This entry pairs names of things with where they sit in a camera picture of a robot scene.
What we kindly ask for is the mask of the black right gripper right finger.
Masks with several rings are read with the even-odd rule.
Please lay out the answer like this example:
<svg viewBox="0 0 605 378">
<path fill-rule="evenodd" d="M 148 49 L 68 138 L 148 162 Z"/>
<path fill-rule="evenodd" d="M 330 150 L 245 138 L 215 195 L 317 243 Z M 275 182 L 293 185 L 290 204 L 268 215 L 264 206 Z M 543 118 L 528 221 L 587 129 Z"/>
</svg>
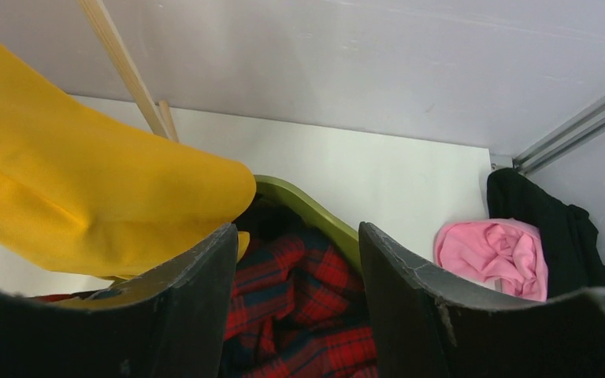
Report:
<svg viewBox="0 0 605 378">
<path fill-rule="evenodd" d="M 382 377 L 605 377 L 605 287 L 547 302 L 505 295 L 358 230 Z"/>
</svg>

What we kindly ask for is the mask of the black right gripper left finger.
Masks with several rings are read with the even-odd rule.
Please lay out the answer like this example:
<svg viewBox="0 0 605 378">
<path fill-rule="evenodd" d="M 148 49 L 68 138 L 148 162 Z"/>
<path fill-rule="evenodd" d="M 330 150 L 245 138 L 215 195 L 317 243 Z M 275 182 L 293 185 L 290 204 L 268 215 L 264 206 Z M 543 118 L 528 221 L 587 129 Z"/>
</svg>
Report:
<svg viewBox="0 0 605 378">
<path fill-rule="evenodd" d="M 238 233 L 220 226 L 177 257 L 85 298 L 0 292 L 0 377 L 215 377 Z"/>
</svg>

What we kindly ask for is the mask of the olive green plastic basket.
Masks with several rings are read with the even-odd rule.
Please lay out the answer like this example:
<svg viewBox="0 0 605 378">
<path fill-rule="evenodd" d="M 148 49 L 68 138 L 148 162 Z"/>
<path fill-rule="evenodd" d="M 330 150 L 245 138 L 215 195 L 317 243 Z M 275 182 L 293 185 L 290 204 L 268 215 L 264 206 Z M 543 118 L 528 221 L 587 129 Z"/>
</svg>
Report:
<svg viewBox="0 0 605 378">
<path fill-rule="evenodd" d="M 302 220 L 324 232 L 343 254 L 352 268 L 362 275 L 358 230 L 332 214 L 305 191 L 274 176 L 255 175 L 256 192 L 267 201 L 286 206 Z"/>
</svg>

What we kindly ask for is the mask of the red plaid skirt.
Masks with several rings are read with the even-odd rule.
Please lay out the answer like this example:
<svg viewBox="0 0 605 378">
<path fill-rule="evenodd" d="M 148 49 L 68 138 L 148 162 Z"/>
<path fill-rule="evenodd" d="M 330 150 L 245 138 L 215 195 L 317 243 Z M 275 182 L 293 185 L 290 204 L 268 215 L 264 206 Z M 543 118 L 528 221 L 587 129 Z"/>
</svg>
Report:
<svg viewBox="0 0 605 378">
<path fill-rule="evenodd" d="M 320 230 L 251 241 L 237 264 L 218 375 L 379 375 L 362 279 Z"/>
</svg>

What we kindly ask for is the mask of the yellow skirt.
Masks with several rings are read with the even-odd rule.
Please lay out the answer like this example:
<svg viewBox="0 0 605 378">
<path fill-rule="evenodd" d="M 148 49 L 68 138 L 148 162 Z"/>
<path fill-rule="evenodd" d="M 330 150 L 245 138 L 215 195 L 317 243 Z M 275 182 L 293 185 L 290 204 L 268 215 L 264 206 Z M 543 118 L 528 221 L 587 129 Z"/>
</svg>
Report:
<svg viewBox="0 0 605 378">
<path fill-rule="evenodd" d="M 83 105 L 0 43 L 0 244 L 53 272 L 130 279 L 252 203 L 244 164 Z"/>
</svg>

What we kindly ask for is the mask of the black skirt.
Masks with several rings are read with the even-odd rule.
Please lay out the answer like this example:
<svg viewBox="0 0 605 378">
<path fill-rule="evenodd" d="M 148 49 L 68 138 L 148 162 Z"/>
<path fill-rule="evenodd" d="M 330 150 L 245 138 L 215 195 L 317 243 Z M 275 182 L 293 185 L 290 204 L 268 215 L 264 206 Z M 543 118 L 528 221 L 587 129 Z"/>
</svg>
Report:
<svg viewBox="0 0 605 378">
<path fill-rule="evenodd" d="M 240 232 L 251 239 L 270 242 L 304 227 L 303 219 L 286 205 L 256 194 L 248 208 L 234 220 Z"/>
</svg>

